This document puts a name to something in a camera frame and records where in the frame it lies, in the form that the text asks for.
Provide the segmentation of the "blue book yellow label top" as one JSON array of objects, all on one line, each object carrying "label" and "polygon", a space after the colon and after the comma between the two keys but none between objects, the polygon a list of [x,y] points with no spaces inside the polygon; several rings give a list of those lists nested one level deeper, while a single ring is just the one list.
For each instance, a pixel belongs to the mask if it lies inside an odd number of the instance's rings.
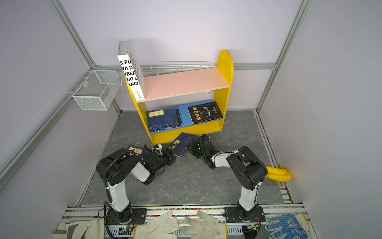
[{"label": "blue book yellow label top", "polygon": [[181,158],[186,153],[188,146],[196,139],[196,135],[182,132],[170,143],[169,148],[172,150],[174,156]]}]

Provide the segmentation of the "black folder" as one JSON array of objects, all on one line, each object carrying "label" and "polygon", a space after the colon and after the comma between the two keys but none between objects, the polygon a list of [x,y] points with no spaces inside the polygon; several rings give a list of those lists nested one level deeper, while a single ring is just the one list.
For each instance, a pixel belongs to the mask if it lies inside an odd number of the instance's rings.
[{"label": "black folder", "polygon": [[204,123],[223,118],[218,104],[213,101],[205,104],[188,107],[193,124]]}]

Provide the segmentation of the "blue bottom book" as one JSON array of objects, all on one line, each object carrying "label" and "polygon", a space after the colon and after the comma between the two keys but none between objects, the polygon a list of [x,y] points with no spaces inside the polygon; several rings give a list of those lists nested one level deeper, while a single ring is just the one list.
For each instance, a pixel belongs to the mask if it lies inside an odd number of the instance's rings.
[{"label": "blue bottom book", "polygon": [[149,132],[167,130],[183,125],[178,109],[167,108],[147,112]]}]

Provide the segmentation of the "white book black lettering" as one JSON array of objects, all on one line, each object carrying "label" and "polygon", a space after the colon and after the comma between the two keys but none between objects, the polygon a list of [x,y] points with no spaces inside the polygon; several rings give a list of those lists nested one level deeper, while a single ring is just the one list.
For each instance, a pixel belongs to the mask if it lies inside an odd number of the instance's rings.
[{"label": "white book black lettering", "polygon": [[131,94],[137,102],[145,100],[144,77],[139,65],[132,40],[120,41],[118,60],[126,78],[126,84],[130,87]]}]

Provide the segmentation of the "dark blue book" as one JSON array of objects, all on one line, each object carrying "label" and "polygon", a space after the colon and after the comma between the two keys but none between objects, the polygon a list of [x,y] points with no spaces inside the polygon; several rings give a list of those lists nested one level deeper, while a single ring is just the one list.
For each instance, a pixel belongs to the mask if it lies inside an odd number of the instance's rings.
[{"label": "dark blue book", "polygon": [[144,157],[144,148],[141,146],[135,146],[135,145],[129,144],[126,149],[134,151],[141,158]]}]

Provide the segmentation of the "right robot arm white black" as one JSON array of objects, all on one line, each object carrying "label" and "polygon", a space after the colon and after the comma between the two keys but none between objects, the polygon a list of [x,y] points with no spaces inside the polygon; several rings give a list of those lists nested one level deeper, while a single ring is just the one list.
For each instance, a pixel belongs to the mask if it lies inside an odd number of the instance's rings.
[{"label": "right robot arm white black", "polygon": [[265,164],[246,146],[218,151],[206,134],[188,146],[190,153],[210,168],[229,167],[241,184],[237,206],[228,206],[223,216],[228,223],[265,221],[264,210],[257,202],[259,189],[268,174]]}]

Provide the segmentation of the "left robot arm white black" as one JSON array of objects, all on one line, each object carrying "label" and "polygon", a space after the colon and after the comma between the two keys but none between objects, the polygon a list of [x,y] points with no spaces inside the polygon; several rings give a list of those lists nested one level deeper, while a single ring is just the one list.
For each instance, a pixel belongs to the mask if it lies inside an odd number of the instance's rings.
[{"label": "left robot arm white black", "polygon": [[103,181],[108,198],[105,222],[109,225],[144,224],[146,212],[143,209],[131,208],[125,179],[132,175],[144,185],[149,185],[164,172],[166,166],[172,165],[176,158],[170,148],[162,148],[161,145],[153,149],[149,149],[147,145],[129,145],[101,159],[96,171]]}]

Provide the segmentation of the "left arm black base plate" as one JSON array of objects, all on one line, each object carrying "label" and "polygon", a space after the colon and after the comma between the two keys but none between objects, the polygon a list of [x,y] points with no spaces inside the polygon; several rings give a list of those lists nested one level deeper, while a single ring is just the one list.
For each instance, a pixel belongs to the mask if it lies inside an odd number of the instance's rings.
[{"label": "left arm black base plate", "polygon": [[111,208],[107,210],[106,222],[108,225],[143,225],[145,223],[146,214],[146,208],[126,208],[122,212],[117,212]]}]

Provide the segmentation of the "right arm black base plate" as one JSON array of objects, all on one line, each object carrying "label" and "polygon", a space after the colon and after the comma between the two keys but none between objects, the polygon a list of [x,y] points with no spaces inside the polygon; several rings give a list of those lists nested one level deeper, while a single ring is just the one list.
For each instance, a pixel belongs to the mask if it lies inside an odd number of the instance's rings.
[{"label": "right arm black base plate", "polygon": [[263,208],[259,205],[250,211],[246,211],[240,206],[225,207],[223,216],[227,223],[262,223],[266,221]]}]

